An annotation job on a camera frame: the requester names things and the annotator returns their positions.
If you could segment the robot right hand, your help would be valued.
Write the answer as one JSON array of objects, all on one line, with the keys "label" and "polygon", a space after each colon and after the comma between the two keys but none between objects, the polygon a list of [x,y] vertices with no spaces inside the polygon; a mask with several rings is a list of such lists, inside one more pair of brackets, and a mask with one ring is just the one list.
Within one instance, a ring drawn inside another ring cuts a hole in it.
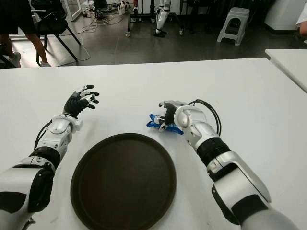
[{"label": "robot right hand", "polygon": [[158,106],[159,107],[163,107],[166,109],[166,113],[165,113],[165,118],[164,118],[164,122],[160,125],[159,131],[163,132],[166,130],[166,128],[174,123],[174,114],[175,111],[181,107],[181,106],[185,106],[188,105],[186,102],[181,102],[181,101],[173,101],[173,100],[169,100],[169,101],[161,101]]}]

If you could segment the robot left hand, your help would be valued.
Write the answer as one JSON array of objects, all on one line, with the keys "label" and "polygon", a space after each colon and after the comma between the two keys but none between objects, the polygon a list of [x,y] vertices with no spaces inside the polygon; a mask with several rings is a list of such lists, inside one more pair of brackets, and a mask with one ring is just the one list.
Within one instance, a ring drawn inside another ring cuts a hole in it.
[{"label": "robot left hand", "polygon": [[93,88],[93,85],[85,85],[75,90],[66,101],[62,113],[77,119],[78,115],[84,109],[95,109],[93,104],[99,103],[96,97],[100,94],[98,92],[91,91]]}]

